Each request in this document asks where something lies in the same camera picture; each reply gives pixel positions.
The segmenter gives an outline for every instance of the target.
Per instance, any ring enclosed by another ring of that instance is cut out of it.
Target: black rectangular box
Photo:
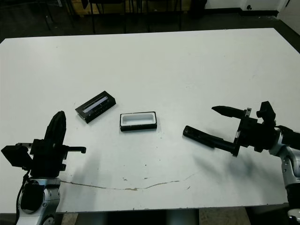
[[[75,110],[86,123],[89,123],[115,104],[115,99],[106,91],[103,91]]]

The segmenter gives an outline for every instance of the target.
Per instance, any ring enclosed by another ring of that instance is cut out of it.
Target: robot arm
[[[60,171],[66,169],[62,161],[67,158],[69,151],[86,151],[85,147],[63,145],[65,133],[66,116],[60,111],[53,116],[44,139],[6,146],[1,150],[12,166],[27,171],[16,201],[16,224],[54,224],[54,215],[60,202],[60,179],[57,177]]]
[[[219,148],[232,153],[237,157],[240,146],[253,146],[255,151],[269,150],[271,155],[282,160],[282,173],[290,205],[288,212],[292,223],[300,223],[300,134],[284,126],[276,126],[275,116],[269,102],[262,102],[256,112],[263,123],[250,118],[251,109],[240,110],[228,106],[212,108],[223,116],[240,119],[234,142],[224,141],[222,138],[206,134],[200,130],[186,126],[183,135],[195,141]]]

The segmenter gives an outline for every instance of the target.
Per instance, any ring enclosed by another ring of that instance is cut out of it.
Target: white table
[[[42,139],[59,110],[64,144],[87,148],[65,161],[58,212],[287,202],[279,158],[250,147],[234,158],[182,136],[190,125],[233,141],[239,120],[211,107],[256,117],[265,100],[300,130],[300,55],[274,29],[15,38],[0,57],[1,148]],[[104,90],[117,104],[85,124],[75,108]],[[157,130],[120,131],[120,113],[145,111]],[[15,212],[23,174],[0,156],[0,212]]]

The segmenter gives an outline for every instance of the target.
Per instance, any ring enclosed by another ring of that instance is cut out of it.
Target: white wall
[[[251,5],[252,10],[277,10],[279,4],[285,0],[246,0],[242,2],[241,9],[247,10]]]
[[[300,0],[291,0],[278,18],[300,35]]]
[[[241,8],[247,10],[247,5],[251,5],[252,10],[280,11],[287,1],[288,0],[208,0],[205,8]]]
[[[241,0],[208,0],[205,8],[239,8]]]

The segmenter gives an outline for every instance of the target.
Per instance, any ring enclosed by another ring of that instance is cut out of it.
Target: floor
[[[76,16],[73,26],[66,10],[59,7],[56,0],[48,0],[53,16],[51,21],[45,8],[42,11],[33,0],[0,0],[0,42],[5,38],[91,35],[91,16]],[[50,30],[41,12],[47,16]],[[121,15],[95,16],[96,34],[124,33]],[[142,14],[128,14],[126,33],[148,32],[147,17]],[[149,18],[151,32],[179,31],[179,16],[171,13],[154,13]],[[181,16],[181,30],[219,30],[240,28],[275,28],[298,52],[300,52],[300,36],[274,16],[241,16],[232,14],[210,14],[192,19],[189,14]]]

